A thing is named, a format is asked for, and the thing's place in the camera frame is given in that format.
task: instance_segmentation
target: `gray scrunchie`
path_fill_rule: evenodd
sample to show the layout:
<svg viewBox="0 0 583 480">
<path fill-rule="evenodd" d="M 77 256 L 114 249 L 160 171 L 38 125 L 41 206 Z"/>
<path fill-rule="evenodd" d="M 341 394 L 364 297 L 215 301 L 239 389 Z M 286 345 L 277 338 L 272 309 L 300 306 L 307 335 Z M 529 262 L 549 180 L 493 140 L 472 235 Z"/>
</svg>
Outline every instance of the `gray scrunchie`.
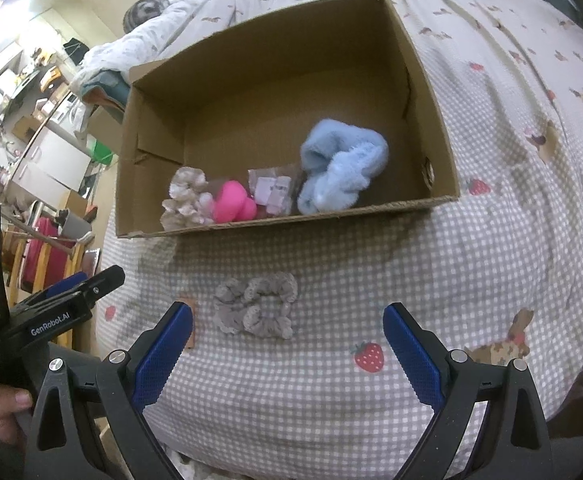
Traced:
<svg viewBox="0 0 583 480">
<path fill-rule="evenodd" d="M 261 296 L 278 296 L 283 305 L 274 318 L 264 317 L 256 304 Z M 221 283 L 214 294 L 216 314 L 214 323 L 224 333 L 237 334 L 244 330 L 257 337 L 292 337 L 289 313 L 298 298 L 296 279 L 289 272 L 277 272 L 245 282 L 230 279 Z"/>
</svg>

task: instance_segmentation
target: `metal bolt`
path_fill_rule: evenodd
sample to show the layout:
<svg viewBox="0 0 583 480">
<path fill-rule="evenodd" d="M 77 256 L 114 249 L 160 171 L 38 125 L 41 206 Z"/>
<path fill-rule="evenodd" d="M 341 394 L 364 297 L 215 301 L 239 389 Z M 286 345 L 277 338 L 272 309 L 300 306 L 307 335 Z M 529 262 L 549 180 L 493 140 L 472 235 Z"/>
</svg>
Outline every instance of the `metal bolt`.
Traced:
<svg viewBox="0 0 583 480">
<path fill-rule="evenodd" d="M 57 372 L 62 368 L 63 362 L 62 359 L 57 357 L 56 359 L 52 359 L 50 361 L 50 370 L 53 372 Z"/>
<path fill-rule="evenodd" d="M 467 360 L 467 354 L 462 350 L 452 350 L 451 358 L 457 363 L 464 363 Z"/>
<path fill-rule="evenodd" d="M 513 367 L 524 372 L 527 369 L 527 363 L 522 359 L 516 358 L 513 360 Z"/>
<path fill-rule="evenodd" d="M 124 350 L 114 350 L 109 354 L 109 362 L 113 364 L 121 363 L 125 359 L 125 355 Z"/>
</svg>

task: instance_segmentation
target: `scrunchie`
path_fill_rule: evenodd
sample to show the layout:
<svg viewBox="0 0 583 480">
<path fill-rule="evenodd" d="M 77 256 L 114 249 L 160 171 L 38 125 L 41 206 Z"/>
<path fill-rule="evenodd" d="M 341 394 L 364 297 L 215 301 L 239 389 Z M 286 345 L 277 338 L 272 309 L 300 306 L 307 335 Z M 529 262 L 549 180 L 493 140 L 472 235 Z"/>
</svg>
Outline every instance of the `scrunchie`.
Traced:
<svg viewBox="0 0 583 480">
<path fill-rule="evenodd" d="M 254 304 L 261 296 L 278 296 L 281 299 L 283 304 L 276 317 L 264 317 L 261 308 Z M 244 330 L 257 337 L 282 339 L 293 335 L 288 316 L 292 303 L 298 298 L 298 285 L 289 272 L 254 278 L 247 285 L 232 278 L 216 288 L 214 297 L 214 323 L 224 333 L 237 334 Z"/>
</svg>

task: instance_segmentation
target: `pink toy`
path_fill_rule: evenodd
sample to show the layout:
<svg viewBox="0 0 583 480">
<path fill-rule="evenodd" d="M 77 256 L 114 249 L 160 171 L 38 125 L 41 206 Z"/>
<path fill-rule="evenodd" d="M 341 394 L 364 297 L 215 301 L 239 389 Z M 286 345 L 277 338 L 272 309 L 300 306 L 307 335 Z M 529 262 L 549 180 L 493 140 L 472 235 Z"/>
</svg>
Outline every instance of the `pink toy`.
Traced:
<svg viewBox="0 0 583 480">
<path fill-rule="evenodd" d="M 217 224 L 224 224 L 254 218 L 256 218 L 256 202 L 248 197 L 248 192 L 242 184 L 236 180 L 225 182 L 216 197 L 214 221 Z"/>
</svg>

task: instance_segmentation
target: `bed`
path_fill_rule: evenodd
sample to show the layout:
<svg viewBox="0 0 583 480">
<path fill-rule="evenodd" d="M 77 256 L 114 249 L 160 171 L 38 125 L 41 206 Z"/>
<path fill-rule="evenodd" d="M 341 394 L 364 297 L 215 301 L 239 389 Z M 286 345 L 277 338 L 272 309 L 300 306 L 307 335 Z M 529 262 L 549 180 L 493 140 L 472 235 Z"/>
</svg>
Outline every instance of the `bed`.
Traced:
<svg viewBox="0 0 583 480">
<path fill-rule="evenodd" d="M 201 0 L 153 59 L 303 1 Z M 583 28 L 543 0 L 392 1 L 449 131 L 458 202 L 149 240 L 116 238 L 110 219 L 103 264 L 123 266 L 127 280 L 97 307 L 101 353 L 128 348 L 175 298 L 198 303 L 196 346 L 145 410 L 172 450 L 255 479 L 393 478 L 432 412 L 383 337 L 392 301 L 448 348 L 492 362 L 524 355 L 547 418 L 583 373 Z M 90 68 L 81 89 L 112 74 Z M 294 336 L 222 333 L 217 286 L 272 269 L 299 285 Z M 380 349 L 380 370 L 357 365 L 361 344 Z"/>
</svg>

